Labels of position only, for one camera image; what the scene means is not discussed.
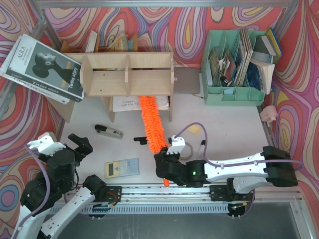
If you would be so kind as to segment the clear tape roll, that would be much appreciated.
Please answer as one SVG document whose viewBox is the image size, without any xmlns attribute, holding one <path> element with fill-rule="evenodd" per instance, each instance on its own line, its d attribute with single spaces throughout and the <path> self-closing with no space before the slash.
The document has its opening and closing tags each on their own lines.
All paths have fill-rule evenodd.
<svg viewBox="0 0 319 239">
<path fill-rule="evenodd" d="M 194 150 L 190 143 L 186 142 L 185 147 L 180 153 L 180 160 L 186 161 L 190 160 L 193 156 Z"/>
</svg>

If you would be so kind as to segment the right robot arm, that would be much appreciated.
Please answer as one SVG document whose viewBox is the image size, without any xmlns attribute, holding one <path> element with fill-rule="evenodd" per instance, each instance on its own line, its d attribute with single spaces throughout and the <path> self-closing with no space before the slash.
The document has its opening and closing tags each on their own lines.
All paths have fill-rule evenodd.
<svg viewBox="0 0 319 239">
<path fill-rule="evenodd" d="M 267 185 L 282 188 L 298 185 L 290 154 L 273 146 L 264 146 L 260 153 L 223 163 L 193 160 L 183 164 L 179 157 L 179 153 L 168 154 L 167 148 L 154 155 L 157 177 L 190 188 L 225 180 L 230 197 Z"/>
</svg>

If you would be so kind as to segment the orange chenille duster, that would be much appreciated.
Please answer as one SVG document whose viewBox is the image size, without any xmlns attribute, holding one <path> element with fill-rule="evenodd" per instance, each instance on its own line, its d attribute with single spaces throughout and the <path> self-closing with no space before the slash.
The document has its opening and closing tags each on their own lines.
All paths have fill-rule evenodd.
<svg viewBox="0 0 319 239">
<path fill-rule="evenodd" d="M 167 147 L 167 143 L 156 98 L 155 96 L 139 96 L 139 101 L 150 151 L 158 154 L 163 147 Z"/>
</svg>

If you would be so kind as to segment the white black stapler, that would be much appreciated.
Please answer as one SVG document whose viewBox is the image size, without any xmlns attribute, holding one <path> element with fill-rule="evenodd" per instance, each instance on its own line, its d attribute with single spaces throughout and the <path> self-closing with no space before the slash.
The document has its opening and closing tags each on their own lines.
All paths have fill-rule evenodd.
<svg viewBox="0 0 319 239">
<path fill-rule="evenodd" d="M 94 126 L 94 129 L 96 133 L 99 135 L 103 135 L 103 136 L 107 136 L 107 137 L 111 137 L 115 139 L 122 139 L 124 136 L 124 134 L 121 131 L 104 126 L 104 125 L 100 125 L 100 124 L 96 124 Z"/>
</svg>

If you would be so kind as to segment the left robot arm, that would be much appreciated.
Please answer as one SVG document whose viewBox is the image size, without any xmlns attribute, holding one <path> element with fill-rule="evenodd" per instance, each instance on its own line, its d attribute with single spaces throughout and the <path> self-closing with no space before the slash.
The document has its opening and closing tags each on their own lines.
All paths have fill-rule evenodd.
<svg viewBox="0 0 319 239">
<path fill-rule="evenodd" d="M 55 203 L 74 187 L 76 167 L 93 151 L 86 137 L 72 133 L 68 139 L 77 145 L 76 149 L 58 142 L 52 132 L 46 132 L 25 145 L 41 171 L 22 192 L 12 238 L 56 239 L 84 207 L 105 199 L 106 183 L 96 175 L 88 176 L 76 195 L 50 220 L 45 221 Z"/>
</svg>

